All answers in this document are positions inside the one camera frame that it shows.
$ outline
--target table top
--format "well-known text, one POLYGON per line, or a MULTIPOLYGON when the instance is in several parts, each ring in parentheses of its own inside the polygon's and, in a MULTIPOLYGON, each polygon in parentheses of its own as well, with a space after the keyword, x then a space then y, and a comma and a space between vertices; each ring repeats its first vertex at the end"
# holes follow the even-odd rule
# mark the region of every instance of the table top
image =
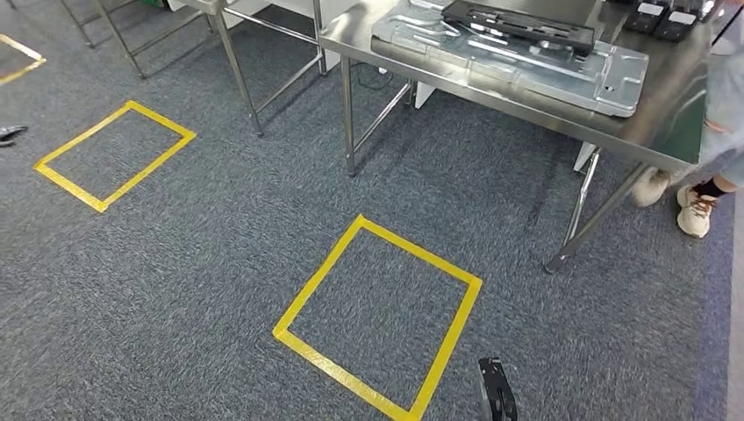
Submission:
MULTIPOLYGON (((545 4, 555 5, 556 10, 573 10, 571 16, 586 17, 590 25, 599 22, 602 41, 648 54, 637 111, 631 118, 616 118, 373 39, 372 25, 391 8, 407 1, 361 0, 324 28, 320 45, 629 159, 667 170, 698 164, 711 39, 707 25, 699 25, 685 41, 675 44, 623 30, 629 10, 621 4, 604 4, 601 0, 486 0, 502 7, 504 3, 513 4, 520 11, 531 11, 538 4, 542 10, 545 4), (587 12, 595 4, 599 13, 587 12)), ((570 17, 563 12, 560 18, 570 17)))

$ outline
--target gray carpet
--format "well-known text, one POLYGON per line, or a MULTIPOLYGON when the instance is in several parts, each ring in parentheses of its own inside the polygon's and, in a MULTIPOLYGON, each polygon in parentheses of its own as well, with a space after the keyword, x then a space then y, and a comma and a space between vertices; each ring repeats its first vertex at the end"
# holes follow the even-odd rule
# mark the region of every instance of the gray carpet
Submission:
MULTIPOLYGON (((577 142, 437 93, 395 110, 349 179, 337 72, 268 107, 259 139, 204 22, 143 54, 140 81, 101 25, 89 50, 56 2, 19 9, 0 3, 2 32, 48 62, 0 88, 0 124, 31 127, 0 150, 2 419, 384 419, 271 335, 360 213, 483 279, 426 419, 476 418, 476 361, 495 355, 521 419, 725 419, 732 197, 705 241, 677 230, 670 197, 624 205, 547 275, 581 183, 577 142), (32 170, 128 99, 197 137, 104 213, 32 170)), ((178 17, 114 16, 135 44, 178 17)), ((314 54, 247 24, 233 40, 256 97, 314 54)), ((356 82, 359 121, 400 82, 356 82)), ((173 141, 128 115, 50 166, 103 198, 173 141)), ((603 157, 590 209, 629 165, 603 157)), ((360 234, 290 329, 407 408, 461 295, 360 234)))

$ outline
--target black device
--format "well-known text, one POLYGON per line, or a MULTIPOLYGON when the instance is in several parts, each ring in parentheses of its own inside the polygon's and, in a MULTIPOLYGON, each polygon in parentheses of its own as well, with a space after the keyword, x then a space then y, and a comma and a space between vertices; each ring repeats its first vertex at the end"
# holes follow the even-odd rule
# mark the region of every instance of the black device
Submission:
POLYGON ((448 23, 462 23, 481 31, 498 31, 534 41, 570 46, 581 55, 594 49, 594 29, 555 20, 456 0, 442 11, 448 23))
POLYGON ((517 402, 499 358, 478 360, 481 371, 483 415, 488 421, 517 421, 517 402))
POLYGON ((628 16, 624 27, 631 31, 654 33, 670 6, 670 0, 643 0, 628 16))
POLYGON ((654 36, 669 41, 687 38, 703 16, 703 0, 675 0, 656 26, 654 36))

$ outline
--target white sneaker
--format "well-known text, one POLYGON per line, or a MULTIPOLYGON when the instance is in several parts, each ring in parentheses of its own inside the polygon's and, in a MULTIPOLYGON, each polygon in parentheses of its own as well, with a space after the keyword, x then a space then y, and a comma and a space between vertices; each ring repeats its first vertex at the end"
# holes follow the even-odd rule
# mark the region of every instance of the white sneaker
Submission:
POLYGON ((676 193, 676 202, 682 206, 676 223, 686 234, 702 239, 711 230, 711 213, 718 199, 700 196, 692 187, 682 187, 676 193))
POLYGON ((671 184, 671 175, 660 169, 647 171, 633 186, 633 201, 641 208, 659 201, 671 184))

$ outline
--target yellow floor marking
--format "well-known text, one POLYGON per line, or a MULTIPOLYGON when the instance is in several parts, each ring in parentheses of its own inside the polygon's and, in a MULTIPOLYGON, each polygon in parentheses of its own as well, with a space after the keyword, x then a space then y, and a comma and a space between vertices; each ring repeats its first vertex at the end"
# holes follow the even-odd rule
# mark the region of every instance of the yellow floor marking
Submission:
POLYGON ((123 196, 127 191, 132 189, 132 187, 134 187, 138 182, 141 182, 142 179, 144 179, 150 173, 155 171, 155 169, 158 168, 160 165, 162 165, 163 162, 165 162, 168 158, 173 156, 173 154, 178 152, 182 147, 186 146, 196 136, 197 134, 192 132, 191 130, 186 129, 180 126, 179 124, 169 120, 168 118, 165 118, 162 115, 154 111, 151 111, 143 107, 142 105, 130 100, 130 101, 127 101, 123 107, 114 111, 109 117, 104 118, 104 120, 101 121, 100 123, 94 125, 93 127, 90 127, 88 130, 81 133, 76 138, 70 140, 68 143, 60 146, 55 151, 51 152, 49 155, 42 158, 33 167, 34 169, 39 171, 41 174, 45 175, 49 180, 52 180, 53 182, 57 183, 60 187, 67 190, 70 194, 82 200, 83 202, 85 202, 87 205, 89 205, 96 211, 103 212, 109 207, 109 205, 114 203, 121 196, 123 196), (148 117, 156 121, 157 123, 164 125, 171 131, 180 134, 181 139, 178 140, 178 142, 176 142, 175 145, 171 146, 167 151, 165 151, 161 156, 155 159, 155 161, 147 165, 145 169, 139 171, 134 177, 132 177, 131 180, 125 182, 121 187, 119 187, 116 191, 114 191, 110 196, 106 197, 104 200, 98 199, 94 197, 93 195, 91 195, 90 193, 88 193, 87 191, 85 191, 83 188, 81 188, 77 184, 71 182, 68 178, 54 171, 47 165, 49 161, 62 155, 63 153, 70 150, 75 145, 79 144, 80 142, 86 140, 90 136, 93 136, 94 134, 96 134, 96 132, 100 131, 105 126, 109 125, 112 121, 123 116, 127 111, 137 111, 138 113, 144 115, 145 117, 148 117))
POLYGON ((279 322, 274 327, 273 333, 274 337, 282 341, 284 345, 300 354, 315 367, 319 368, 327 375, 330 375, 337 382, 353 391, 358 397, 364 399, 367 403, 371 404, 388 417, 396 421, 418 420, 424 416, 426 407, 432 400, 434 391, 437 389, 440 378, 444 373, 445 366, 449 361, 450 355, 452 355, 455 344, 457 344, 457 339, 460 337, 465 322, 468 320, 470 310, 473 308, 473 304, 476 301, 482 283, 483 282, 474 275, 456 267, 444 259, 441 259, 439 256, 427 252, 407 239, 397 236, 395 233, 382 228, 380 225, 377 225, 367 220, 363 215, 360 215, 341 236, 339 242, 333 247, 331 253, 320 266, 320 269, 318 269, 318 272, 316 272, 305 284, 302 290, 300 290, 300 293, 297 295, 290 307, 284 313, 282 318, 279 319, 279 322), (315 292, 315 289, 318 287, 320 282, 323 281, 323 278, 328 275, 328 272, 347 248, 351 240, 354 238, 354 235, 356 235, 356 233, 362 228, 372 232, 378 237, 386 239, 393 245, 404 249, 406 252, 419 257, 421 260, 428 262, 468 285, 468 290, 462 298, 460 307, 454 314, 453 322, 447 330, 447 335, 445 336, 436 357, 434 357, 432 367, 429 369, 429 373, 424 379, 424 384, 418 391, 410 410, 401 408, 387 397, 377 393, 364 382, 347 372, 343 367, 340 367, 333 361, 327 359, 312 346, 309 346, 289 331, 292 321, 294 321, 297 314, 307 303, 307 300, 310 298, 312 293, 315 292))
POLYGON ((10 82, 14 79, 18 79, 19 77, 25 75, 26 73, 34 70, 35 68, 41 66, 44 64, 47 59, 44 57, 41 57, 41 54, 33 51, 31 48, 24 46, 23 44, 11 39, 11 37, 0 33, 0 42, 10 46, 11 48, 15 48, 16 50, 20 51, 21 53, 27 55, 29 58, 34 60, 33 63, 29 64, 28 66, 21 68, 20 70, 16 70, 15 72, 0 76, 0 86, 6 84, 7 82, 10 82))

